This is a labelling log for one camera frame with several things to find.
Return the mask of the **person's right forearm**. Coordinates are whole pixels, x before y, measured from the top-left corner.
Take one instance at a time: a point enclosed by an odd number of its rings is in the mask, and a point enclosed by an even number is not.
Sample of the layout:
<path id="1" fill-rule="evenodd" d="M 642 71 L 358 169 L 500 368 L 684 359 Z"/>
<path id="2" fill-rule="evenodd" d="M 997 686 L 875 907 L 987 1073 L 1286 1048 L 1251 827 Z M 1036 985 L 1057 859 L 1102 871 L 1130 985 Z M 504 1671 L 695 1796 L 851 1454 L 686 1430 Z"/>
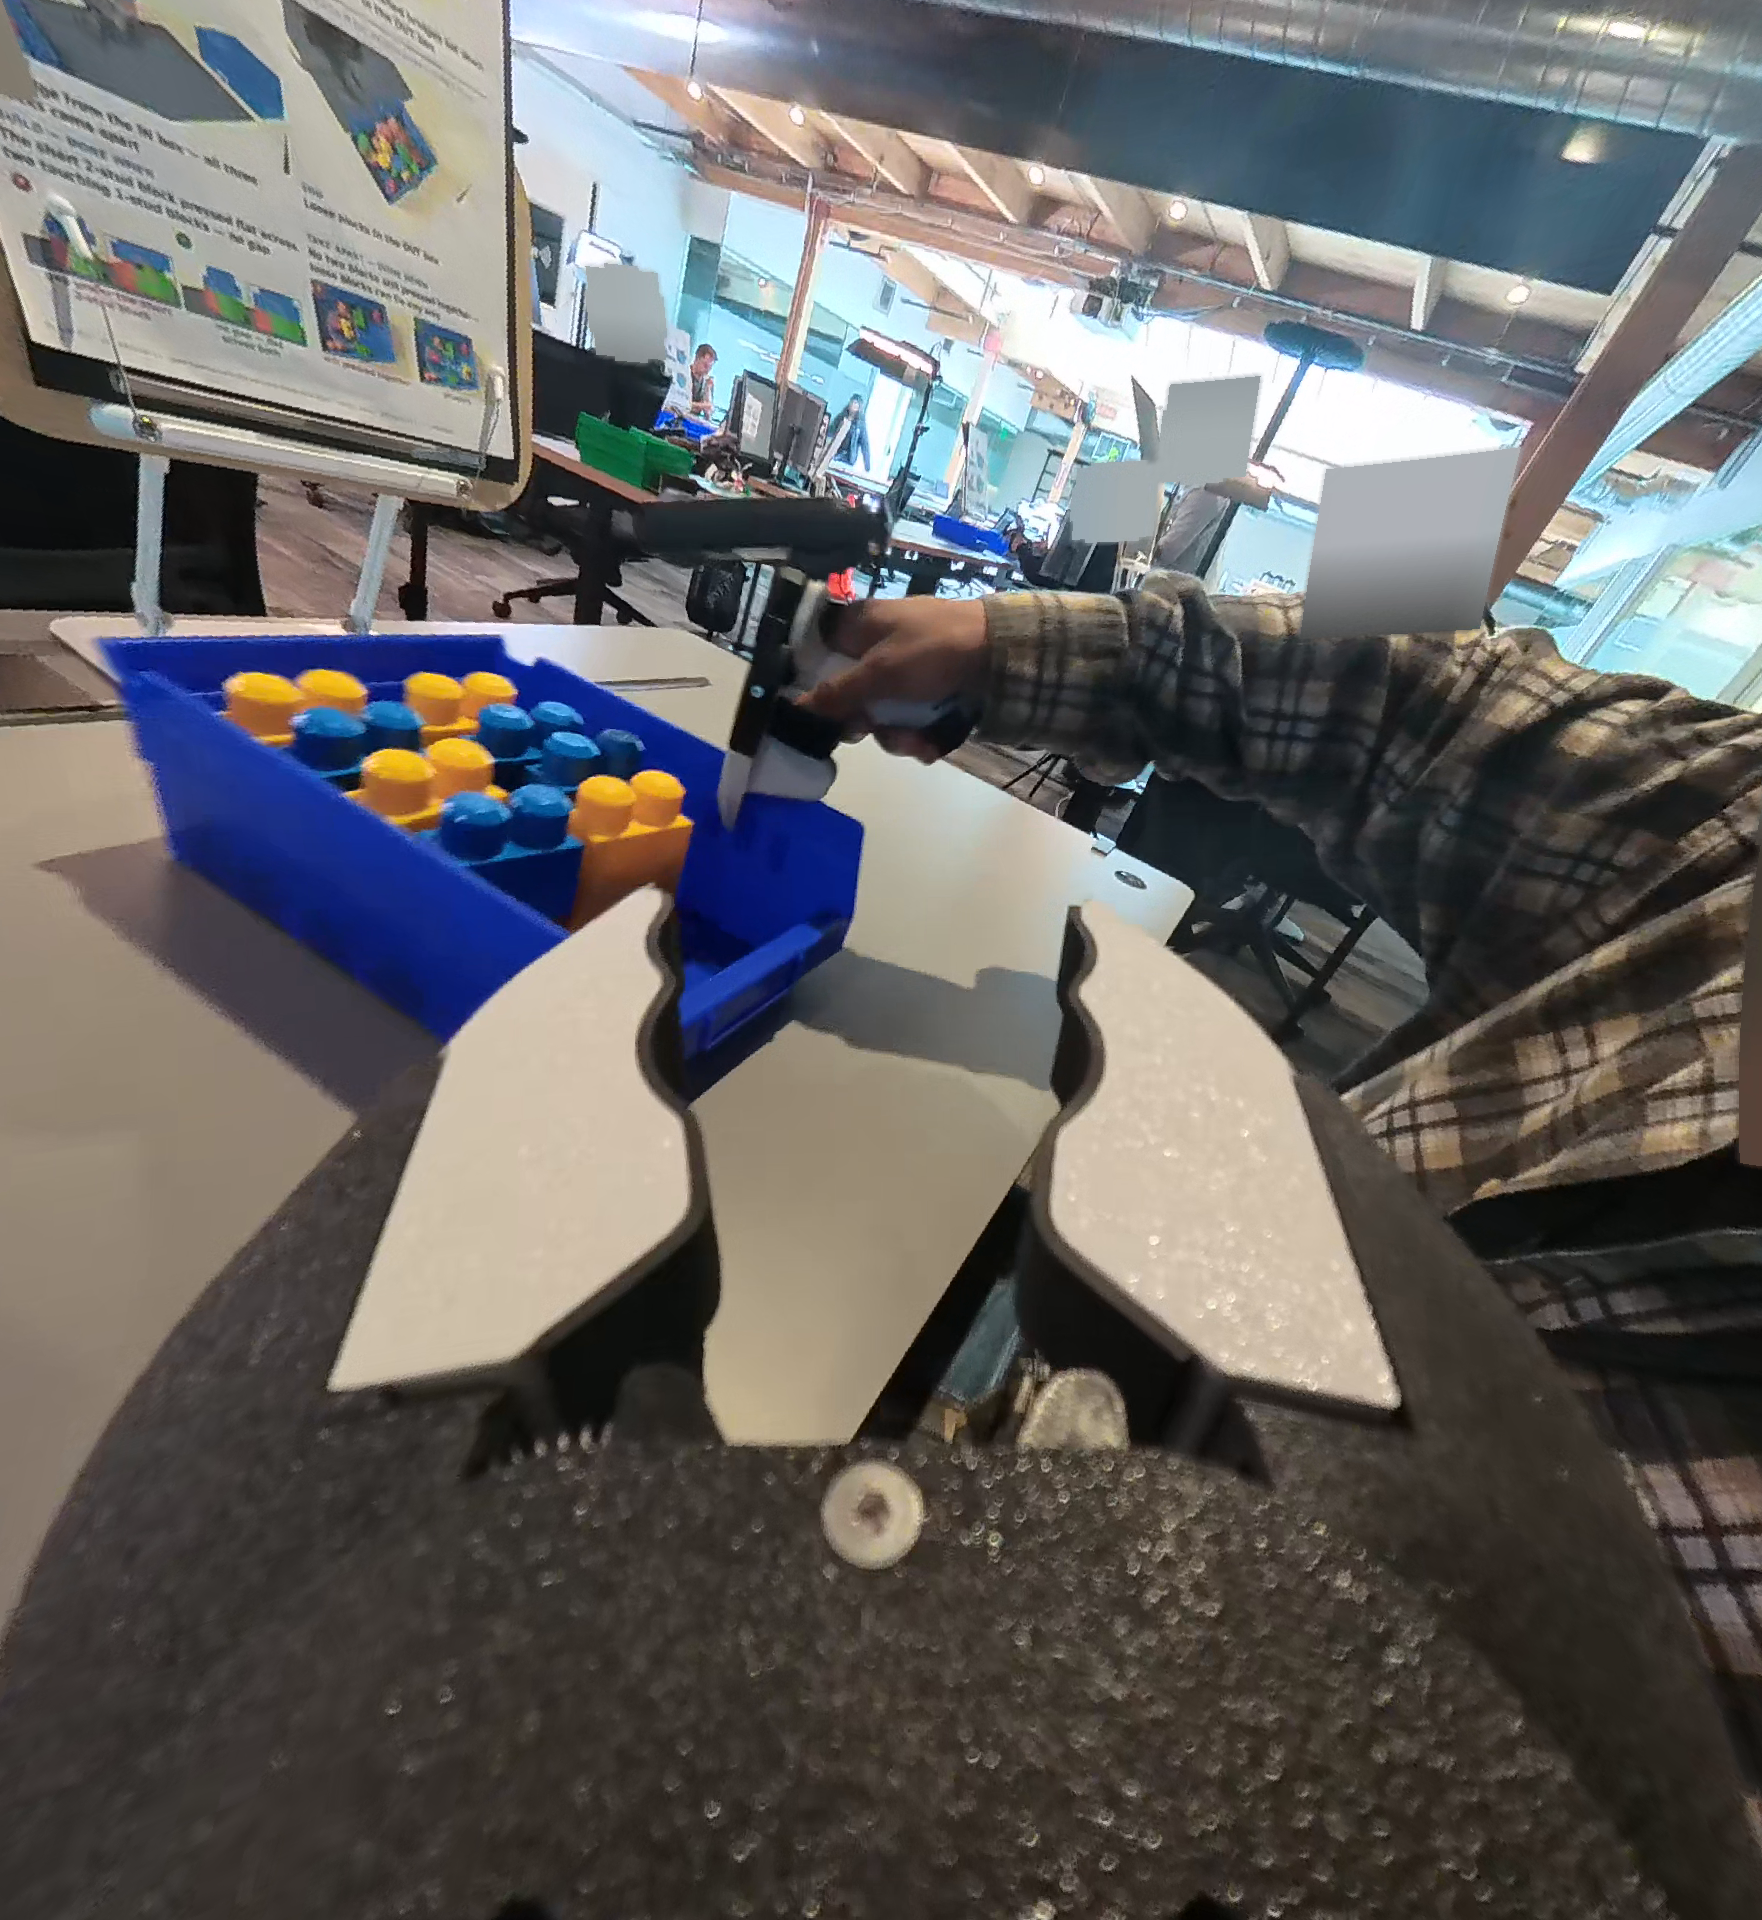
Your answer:
<path id="1" fill-rule="evenodd" d="M 1419 953 L 1422 1013 L 1351 1082 L 1538 988 L 1522 1027 L 1738 1069 L 1762 713 L 1521 630 L 1305 640 L 1293 601 L 1172 574 L 987 610 L 987 737 L 1259 804 Z"/>

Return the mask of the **black computer monitors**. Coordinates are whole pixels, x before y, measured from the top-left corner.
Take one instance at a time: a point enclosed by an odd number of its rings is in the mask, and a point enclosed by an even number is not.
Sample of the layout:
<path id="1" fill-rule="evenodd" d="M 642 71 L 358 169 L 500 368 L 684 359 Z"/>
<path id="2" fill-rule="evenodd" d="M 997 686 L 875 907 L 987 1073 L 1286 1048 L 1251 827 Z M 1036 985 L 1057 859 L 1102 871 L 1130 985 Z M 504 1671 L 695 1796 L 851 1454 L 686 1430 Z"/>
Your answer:
<path id="1" fill-rule="evenodd" d="M 810 475 L 827 408 L 821 396 L 759 372 L 736 377 L 724 429 L 744 467 L 777 481 Z"/>

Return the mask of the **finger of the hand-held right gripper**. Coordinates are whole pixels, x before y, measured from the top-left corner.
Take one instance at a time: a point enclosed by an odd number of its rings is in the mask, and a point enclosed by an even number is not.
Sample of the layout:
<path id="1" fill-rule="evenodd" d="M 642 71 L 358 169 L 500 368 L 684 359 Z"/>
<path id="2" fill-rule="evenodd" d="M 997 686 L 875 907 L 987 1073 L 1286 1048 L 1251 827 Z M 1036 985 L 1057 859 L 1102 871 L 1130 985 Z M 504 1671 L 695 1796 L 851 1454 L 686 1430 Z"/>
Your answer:
<path id="1" fill-rule="evenodd" d="M 716 813 L 726 830 L 739 827 L 751 796 L 795 802 L 821 802 L 837 781 L 841 739 L 795 743 L 766 734 L 747 747 L 730 743 L 724 751 L 716 789 Z"/>

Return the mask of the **blue plastic bin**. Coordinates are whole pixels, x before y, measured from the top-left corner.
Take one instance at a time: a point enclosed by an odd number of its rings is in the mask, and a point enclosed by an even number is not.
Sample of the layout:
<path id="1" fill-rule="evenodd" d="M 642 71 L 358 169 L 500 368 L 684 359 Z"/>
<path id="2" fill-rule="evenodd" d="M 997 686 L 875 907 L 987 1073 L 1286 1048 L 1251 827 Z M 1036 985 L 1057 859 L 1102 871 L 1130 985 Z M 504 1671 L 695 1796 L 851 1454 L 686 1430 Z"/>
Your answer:
<path id="1" fill-rule="evenodd" d="M 720 747 L 566 664 L 512 659 L 504 631 L 111 635 L 101 655 L 173 857 L 437 1039 L 562 941 L 558 899 L 532 882 L 502 887 L 432 835 L 379 827 L 289 749 L 249 739 L 223 716 L 235 673 L 328 665 L 395 698 L 418 669 L 500 669 L 537 702 L 578 708 L 591 732 L 635 732 L 644 765 L 686 782 L 694 817 L 676 899 L 684 1053 L 697 1075 L 773 1020 L 855 919 L 865 854 L 855 819 L 823 801 L 751 794 L 724 829 Z"/>

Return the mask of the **instruction poster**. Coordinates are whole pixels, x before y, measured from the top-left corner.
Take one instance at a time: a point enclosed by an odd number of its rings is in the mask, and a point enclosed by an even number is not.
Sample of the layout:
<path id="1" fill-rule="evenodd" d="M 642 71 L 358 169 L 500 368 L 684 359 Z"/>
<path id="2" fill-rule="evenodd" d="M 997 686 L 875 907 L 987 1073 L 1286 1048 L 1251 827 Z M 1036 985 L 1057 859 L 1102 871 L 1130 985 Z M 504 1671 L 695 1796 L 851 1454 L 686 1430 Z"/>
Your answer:
<path id="1" fill-rule="evenodd" d="M 502 481 L 508 5 L 7 2 L 0 244 L 34 370 Z"/>

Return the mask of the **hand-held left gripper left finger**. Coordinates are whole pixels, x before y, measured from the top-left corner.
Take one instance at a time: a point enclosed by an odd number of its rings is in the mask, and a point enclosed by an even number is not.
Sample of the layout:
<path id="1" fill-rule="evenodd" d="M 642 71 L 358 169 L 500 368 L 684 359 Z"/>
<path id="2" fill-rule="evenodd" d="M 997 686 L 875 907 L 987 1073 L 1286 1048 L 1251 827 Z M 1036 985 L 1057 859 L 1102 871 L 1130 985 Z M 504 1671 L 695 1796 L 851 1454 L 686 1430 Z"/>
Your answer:
<path id="1" fill-rule="evenodd" d="M 516 1388 L 598 1403 L 697 1369 L 713 1217 L 690 1109 L 673 902 L 619 902 L 444 1048 L 330 1391 Z"/>

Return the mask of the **stack of green bins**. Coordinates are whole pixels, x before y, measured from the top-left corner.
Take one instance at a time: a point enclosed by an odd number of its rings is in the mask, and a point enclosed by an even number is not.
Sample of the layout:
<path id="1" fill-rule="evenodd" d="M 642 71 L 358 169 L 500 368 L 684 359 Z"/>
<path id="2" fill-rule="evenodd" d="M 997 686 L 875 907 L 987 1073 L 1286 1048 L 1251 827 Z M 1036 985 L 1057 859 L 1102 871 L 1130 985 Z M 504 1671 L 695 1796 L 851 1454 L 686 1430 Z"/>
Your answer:
<path id="1" fill-rule="evenodd" d="M 658 494 L 666 483 L 679 483 L 695 474 L 695 453 L 686 443 L 593 413 L 580 413 L 576 419 L 575 446 L 590 470 L 640 492 Z"/>

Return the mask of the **black round lamp on pole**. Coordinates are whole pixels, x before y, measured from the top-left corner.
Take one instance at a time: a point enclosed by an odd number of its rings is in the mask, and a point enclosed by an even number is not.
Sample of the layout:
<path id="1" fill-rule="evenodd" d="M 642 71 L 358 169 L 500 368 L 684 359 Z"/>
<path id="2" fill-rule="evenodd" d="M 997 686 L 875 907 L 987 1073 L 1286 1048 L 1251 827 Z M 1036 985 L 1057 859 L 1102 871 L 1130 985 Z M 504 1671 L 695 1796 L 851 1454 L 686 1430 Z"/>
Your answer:
<path id="1" fill-rule="evenodd" d="M 1266 323 L 1262 327 L 1262 343 L 1293 365 L 1280 397 L 1261 424 L 1251 456 L 1252 470 L 1265 470 L 1268 465 L 1266 456 L 1276 443 L 1278 431 L 1295 408 L 1311 372 L 1361 372 L 1366 368 L 1366 348 L 1359 343 L 1305 321 Z"/>

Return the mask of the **person's right hand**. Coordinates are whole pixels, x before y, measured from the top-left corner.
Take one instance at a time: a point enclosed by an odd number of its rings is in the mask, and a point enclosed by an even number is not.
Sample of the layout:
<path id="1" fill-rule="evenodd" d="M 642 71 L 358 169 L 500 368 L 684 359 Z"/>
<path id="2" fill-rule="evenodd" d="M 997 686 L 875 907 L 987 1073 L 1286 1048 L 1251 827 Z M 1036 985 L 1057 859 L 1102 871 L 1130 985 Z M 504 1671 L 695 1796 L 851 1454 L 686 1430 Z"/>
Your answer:
<path id="1" fill-rule="evenodd" d="M 799 693 L 799 708 L 844 739 L 874 737 L 893 757 L 933 765 L 963 732 L 893 725 L 893 708 L 982 710 L 990 680 L 990 601 L 914 595 L 841 606 L 827 647 L 851 665 Z"/>

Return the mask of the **wooden desk with black legs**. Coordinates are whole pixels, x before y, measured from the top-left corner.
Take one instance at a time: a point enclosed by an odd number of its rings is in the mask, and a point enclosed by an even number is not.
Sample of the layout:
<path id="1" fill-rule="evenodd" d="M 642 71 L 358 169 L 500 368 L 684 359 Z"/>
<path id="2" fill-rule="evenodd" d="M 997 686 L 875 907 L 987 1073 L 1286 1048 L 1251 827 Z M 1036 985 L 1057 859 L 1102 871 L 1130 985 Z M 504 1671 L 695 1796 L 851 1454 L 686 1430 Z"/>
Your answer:
<path id="1" fill-rule="evenodd" d="M 543 526 L 562 543 L 575 568 L 511 589 L 497 603 L 497 615 L 512 605 L 568 603 L 576 625 L 600 625 L 614 614 L 619 625 L 651 628 L 654 617 L 626 595 L 624 567 L 644 558 L 631 539 L 633 516 L 654 504 L 655 494 L 593 467 L 575 442 L 544 434 L 532 436 L 529 494 L 544 507 Z"/>

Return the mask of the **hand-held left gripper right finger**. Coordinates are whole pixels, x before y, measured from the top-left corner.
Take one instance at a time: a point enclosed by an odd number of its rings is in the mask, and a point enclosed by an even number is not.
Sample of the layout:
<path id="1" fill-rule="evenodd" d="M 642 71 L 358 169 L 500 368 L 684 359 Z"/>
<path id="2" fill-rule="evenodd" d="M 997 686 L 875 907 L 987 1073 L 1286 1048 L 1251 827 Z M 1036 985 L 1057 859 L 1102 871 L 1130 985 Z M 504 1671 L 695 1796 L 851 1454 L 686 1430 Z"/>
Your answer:
<path id="1" fill-rule="evenodd" d="M 1021 1332 L 1130 1419 L 1244 1399 L 1394 1419 L 1404 1393 L 1278 1044 L 1088 902 L 1063 928 L 1059 1113 L 1016 1270 Z"/>

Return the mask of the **pile of assorted blocks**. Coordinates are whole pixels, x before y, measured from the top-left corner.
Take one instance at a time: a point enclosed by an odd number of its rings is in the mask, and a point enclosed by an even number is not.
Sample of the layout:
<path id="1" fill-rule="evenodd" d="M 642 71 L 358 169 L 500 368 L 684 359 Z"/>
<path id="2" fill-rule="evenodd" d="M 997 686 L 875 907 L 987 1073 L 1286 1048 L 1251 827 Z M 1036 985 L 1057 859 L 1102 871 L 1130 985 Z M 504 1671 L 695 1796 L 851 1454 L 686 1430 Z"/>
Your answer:
<path id="1" fill-rule="evenodd" d="M 245 668 L 223 682 L 223 716 L 566 932 L 633 896 L 679 893 L 684 782 L 642 734 L 526 705 L 504 673 L 416 669 L 379 698 L 333 665 Z"/>

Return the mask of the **person's plaid-shirted torso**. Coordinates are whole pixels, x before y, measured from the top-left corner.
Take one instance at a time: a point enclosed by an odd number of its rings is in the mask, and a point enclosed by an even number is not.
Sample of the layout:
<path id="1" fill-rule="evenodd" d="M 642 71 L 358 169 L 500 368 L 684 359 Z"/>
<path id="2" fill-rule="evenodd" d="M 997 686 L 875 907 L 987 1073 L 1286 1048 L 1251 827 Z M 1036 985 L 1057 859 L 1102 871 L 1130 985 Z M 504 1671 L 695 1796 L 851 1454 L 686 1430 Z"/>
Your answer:
<path id="1" fill-rule="evenodd" d="M 1738 1154 L 1748 886 L 1598 946 L 1422 955 L 1350 1106 L 1573 1377 L 1705 1646 L 1762 1852 L 1762 1169 Z"/>

